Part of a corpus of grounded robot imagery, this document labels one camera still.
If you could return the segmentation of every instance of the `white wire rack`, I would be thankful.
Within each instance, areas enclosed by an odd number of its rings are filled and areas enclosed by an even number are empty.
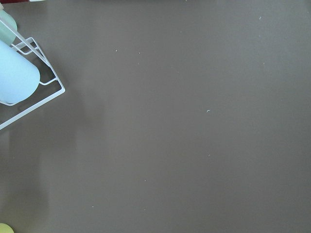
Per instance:
[[[28,38],[25,39],[21,34],[19,34],[14,28],[12,28],[3,18],[0,17],[0,23],[4,24],[11,32],[13,32],[16,37],[18,39],[21,40],[21,42],[19,44],[12,44],[11,48],[15,51],[20,52],[21,54],[25,55],[25,57],[27,57],[27,55],[34,53],[38,58],[41,59],[42,62],[44,62],[52,71],[53,73],[53,78],[50,79],[48,82],[39,82],[40,85],[43,86],[47,86],[53,82],[58,82],[58,84],[60,85],[60,89],[56,92],[54,92],[53,94],[45,97],[44,99],[36,102],[35,104],[33,104],[32,106],[28,107],[27,109],[23,110],[22,112],[16,114],[15,116],[11,117],[10,119],[6,120],[5,122],[0,122],[0,130],[3,129],[4,127],[8,126],[9,124],[13,123],[14,121],[20,119],[21,117],[25,116],[26,114],[30,113],[31,111],[33,111],[34,109],[40,107],[41,105],[49,102],[50,100],[56,98],[57,96],[63,94],[65,92],[65,88],[63,86],[63,84],[61,83],[60,79],[58,78],[57,74],[55,73],[55,70],[53,69],[53,67],[51,66],[50,62],[48,61],[48,59],[46,58],[46,56],[44,55],[43,51],[41,50],[40,46],[37,44],[37,42],[32,38]],[[4,103],[1,102],[1,104],[7,105],[7,106],[13,106],[17,103],[13,103],[13,104],[8,104],[8,103]]]

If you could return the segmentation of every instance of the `light blue mug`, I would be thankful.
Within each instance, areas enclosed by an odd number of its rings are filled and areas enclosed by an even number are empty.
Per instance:
[[[0,40],[0,101],[21,102],[35,92],[39,82],[38,68]]]

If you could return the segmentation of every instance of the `gray surface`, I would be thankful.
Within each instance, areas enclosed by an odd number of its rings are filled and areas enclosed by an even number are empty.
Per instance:
[[[5,7],[67,91],[0,132],[0,222],[311,232],[310,1]]]

